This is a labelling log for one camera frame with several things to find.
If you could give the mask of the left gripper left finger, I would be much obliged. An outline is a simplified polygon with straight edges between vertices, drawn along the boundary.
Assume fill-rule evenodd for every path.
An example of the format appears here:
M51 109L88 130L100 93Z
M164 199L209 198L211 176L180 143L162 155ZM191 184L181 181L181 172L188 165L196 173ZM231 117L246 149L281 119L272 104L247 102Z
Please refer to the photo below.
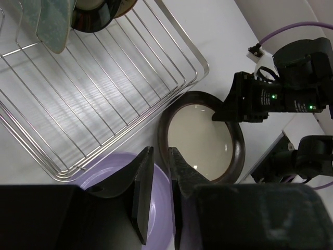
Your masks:
M154 173L153 148L86 189L92 202L85 245L145 245Z

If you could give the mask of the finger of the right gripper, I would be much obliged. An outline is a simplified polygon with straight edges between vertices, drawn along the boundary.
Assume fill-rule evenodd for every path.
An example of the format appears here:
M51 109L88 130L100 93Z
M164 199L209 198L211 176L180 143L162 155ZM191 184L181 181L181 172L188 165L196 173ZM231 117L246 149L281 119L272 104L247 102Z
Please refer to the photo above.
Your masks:
M246 104L248 101L249 73L238 72L234 74L232 86L223 104L212 116L213 121L247 122Z

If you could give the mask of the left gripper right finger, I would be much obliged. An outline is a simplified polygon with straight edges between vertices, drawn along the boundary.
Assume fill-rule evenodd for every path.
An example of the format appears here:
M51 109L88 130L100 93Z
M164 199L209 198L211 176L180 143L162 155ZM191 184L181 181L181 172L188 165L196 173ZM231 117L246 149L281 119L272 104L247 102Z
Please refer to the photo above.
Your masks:
M168 149L171 208L175 249L202 249L195 190L207 184L175 147Z

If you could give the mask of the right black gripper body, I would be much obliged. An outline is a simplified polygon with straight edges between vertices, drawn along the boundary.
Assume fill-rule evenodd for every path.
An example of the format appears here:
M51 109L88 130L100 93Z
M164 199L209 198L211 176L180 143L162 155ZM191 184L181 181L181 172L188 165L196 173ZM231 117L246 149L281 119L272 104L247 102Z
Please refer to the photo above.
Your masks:
M332 45L329 39L298 40L273 55L275 71L261 66L247 76L247 121L269 113L320 113L332 108Z

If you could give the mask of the purple plastic plate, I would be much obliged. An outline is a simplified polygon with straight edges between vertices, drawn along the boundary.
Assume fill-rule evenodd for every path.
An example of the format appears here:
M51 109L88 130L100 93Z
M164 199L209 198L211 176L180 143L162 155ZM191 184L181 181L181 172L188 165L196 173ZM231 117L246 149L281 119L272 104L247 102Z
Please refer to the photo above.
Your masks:
M70 178L70 184L87 189L106 179L129 164L136 154L129 152L115 152L109 156L100 156L93 160L88 167L96 165L81 177L75 175ZM173 237L170 183L167 175L154 165L153 183L151 191L147 243L141 249L168 249Z

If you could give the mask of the brown rim cream bowl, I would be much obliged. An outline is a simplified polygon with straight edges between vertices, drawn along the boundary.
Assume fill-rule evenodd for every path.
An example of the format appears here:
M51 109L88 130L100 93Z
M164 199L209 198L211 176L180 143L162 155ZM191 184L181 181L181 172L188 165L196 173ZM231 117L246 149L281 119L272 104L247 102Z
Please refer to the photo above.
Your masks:
M172 100L157 128L158 148L165 166L169 163L169 147L175 147L209 181L237 181L244 168L245 141L238 123L212 120L222 104L217 97L202 91L189 91Z

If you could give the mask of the dark striped rim plate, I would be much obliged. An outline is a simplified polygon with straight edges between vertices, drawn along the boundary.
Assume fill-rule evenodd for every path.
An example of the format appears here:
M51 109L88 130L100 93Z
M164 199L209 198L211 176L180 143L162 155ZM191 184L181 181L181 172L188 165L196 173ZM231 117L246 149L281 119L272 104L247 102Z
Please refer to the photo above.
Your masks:
M74 30L94 33L101 31L118 15L125 1L76 1L71 27Z

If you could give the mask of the light green rectangular dish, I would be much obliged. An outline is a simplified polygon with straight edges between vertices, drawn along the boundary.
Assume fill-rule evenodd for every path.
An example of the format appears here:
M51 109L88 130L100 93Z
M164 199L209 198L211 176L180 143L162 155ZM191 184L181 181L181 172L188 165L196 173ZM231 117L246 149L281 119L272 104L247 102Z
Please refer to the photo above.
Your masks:
M24 21L50 51L60 54L64 50L76 1L11 1L11 3L23 14Z

